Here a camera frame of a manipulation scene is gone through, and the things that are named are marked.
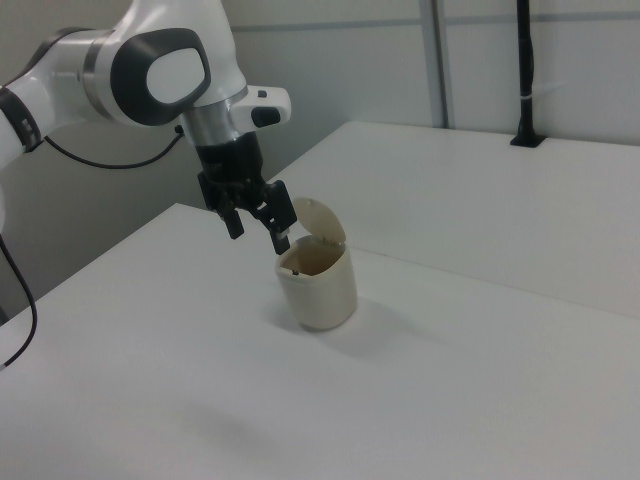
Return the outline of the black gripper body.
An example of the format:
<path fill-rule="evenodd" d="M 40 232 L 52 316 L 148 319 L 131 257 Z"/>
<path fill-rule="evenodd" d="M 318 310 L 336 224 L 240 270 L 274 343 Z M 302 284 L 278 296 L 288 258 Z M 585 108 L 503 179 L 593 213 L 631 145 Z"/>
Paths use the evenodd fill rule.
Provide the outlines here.
<path fill-rule="evenodd" d="M 206 191 L 247 183 L 262 187 L 263 158 L 257 135 L 246 133 L 219 145 L 196 146 L 203 171 L 198 175 Z"/>

